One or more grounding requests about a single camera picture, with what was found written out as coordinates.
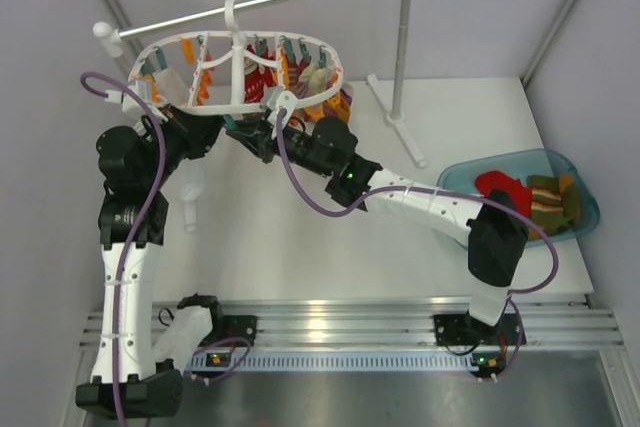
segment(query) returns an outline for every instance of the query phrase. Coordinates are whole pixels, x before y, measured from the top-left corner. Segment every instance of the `white table surface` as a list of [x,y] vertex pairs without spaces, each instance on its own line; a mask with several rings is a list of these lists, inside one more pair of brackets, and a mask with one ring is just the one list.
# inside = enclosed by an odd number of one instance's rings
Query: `white table surface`
[[[391,93],[392,83],[383,82]],[[517,78],[409,80],[407,125],[429,165],[417,169],[383,121],[364,82],[353,83],[358,153],[407,178],[435,185],[452,164],[542,147]],[[384,299],[470,295],[466,252],[442,234],[403,218],[356,211],[330,219],[293,190],[279,157],[265,165],[221,134],[202,161],[207,187],[198,199],[198,229],[183,226],[180,168],[163,188],[170,202],[165,248],[154,300],[194,292],[224,300]],[[327,179],[294,167],[309,193],[341,209],[324,193]],[[556,244],[558,276],[543,292],[593,291],[575,240]],[[548,274],[545,246],[525,250],[514,286]]]

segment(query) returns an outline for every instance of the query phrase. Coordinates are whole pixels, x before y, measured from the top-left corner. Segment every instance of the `horizontal bar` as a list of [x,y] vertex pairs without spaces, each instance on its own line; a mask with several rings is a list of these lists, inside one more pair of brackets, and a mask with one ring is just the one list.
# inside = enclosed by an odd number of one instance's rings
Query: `horizontal bar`
[[[238,12],[241,10],[251,9],[253,7],[262,7],[265,5],[271,4],[279,4],[280,2],[285,2],[287,0],[248,0],[246,2],[241,2],[234,6],[234,11]],[[144,27],[135,27],[133,29],[126,29],[122,31],[118,31],[118,35],[121,40],[132,40],[136,37],[140,37],[142,35],[148,35],[155,32],[160,32],[162,30],[171,29],[173,27],[177,27],[179,25],[183,25],[189,22],[194,22],[196,20],[208,19],[211,17],[215,17],[216,15],[224,14],[224,7],[218,7],[213,10],[206,10],[204,12],[199,12],[197,14],[191,14],[184,17],[178,17],[172,20],[166,20],[164,22],[158,22],[157,24],[150,24]]]
[[[461,298],[415,299],[388,302],[231,302],[226,314],[258,316],[256,347],[260,350],[439,350],[435,345],[433,315],[465,312]],[[622,339],[615,318],[608,310],[591,310],[584,303],[561,301],[537,304],[521,302],[527,348],[579,350],[591,347],[618,348]],[[158,321],[161,307],[152,313],[152,336],[165,330]],[[82,348],[99,342],[102,314],[91,314],[81,339]]]

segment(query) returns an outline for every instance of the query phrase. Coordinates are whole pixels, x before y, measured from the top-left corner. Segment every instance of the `pole stand base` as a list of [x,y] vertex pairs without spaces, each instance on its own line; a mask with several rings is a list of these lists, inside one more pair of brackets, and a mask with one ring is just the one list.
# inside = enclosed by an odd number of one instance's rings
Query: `pole stand base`
[[418,143],[409,131],[407,124],[405,124],[404,117],[400,115],[400,118],[398,120],[394,120],[389,116],[389,114],[391,113],[391,102],[389,102],[385,92],[383,92],[384,89],[382,87],[382,84],[380,84],[378,77],[376,77],[376,74],[367,75],[367,84],[369,84],[373,95],[382,108],[387,124],[395,129],[398,137],[400,137],[400,140],[402,141],[402,145],[404,145],[413,162],[418,168],[422,169],[426,167],[427,158],[424,156],[422,150],[418,146]]

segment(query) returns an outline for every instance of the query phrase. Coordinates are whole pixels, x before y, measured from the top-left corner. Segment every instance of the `white metal pole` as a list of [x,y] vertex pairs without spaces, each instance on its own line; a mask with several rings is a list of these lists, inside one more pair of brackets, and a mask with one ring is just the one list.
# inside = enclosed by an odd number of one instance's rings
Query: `white metal pole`
[[407,56],[407,34],[409,31],[409,12],[411,0],[400,0],[400,23],[398,24],[398,47],[396,50],[396,69],[393,77],[393,99],[389,120],[400,122],[402,117],[402,88],[404,87],[404,65]]

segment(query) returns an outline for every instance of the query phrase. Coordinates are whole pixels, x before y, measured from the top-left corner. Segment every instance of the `clothes drying rack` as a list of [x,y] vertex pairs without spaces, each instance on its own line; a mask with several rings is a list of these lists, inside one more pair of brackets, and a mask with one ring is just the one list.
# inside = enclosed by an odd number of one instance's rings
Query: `clothes drying rack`
[[[288,0],[249,0],[234,4],[233,11],[239,12],[256,7],[278,4],[285,1]],[[129,42],[149,34],[173,29],[190,22],[225,15],[225,11],[228,11],[227,7],[228,5],[226,7],[219,7],[184,17],[177,17],[164,22],[124,30],[113,29],[109,24],[99,22],[94,26],[93,31],[94,35],[102,42],[107,53],[118,63],[118,65],[120,65],[120,67],[129,71],[131,69],[131,65],[129,65],[129,62],[126,60],[124,55],[125,42]],[[367,83],[373,91],[378,104],[382,108],[387,123],[394,128],[414,163],[418,167],[425,167],[427,165],[427,159],[405,124],[404,115],[402,113],[402,90],[404,85],[404,68],[407,53],[407,34],[410,9],[411,0],[400,0],[400,21],[398,24],[396,64],[391,101],[389,101],[386,93],[383,92],[382,85],[375,74],[369,74],[367,76]]]

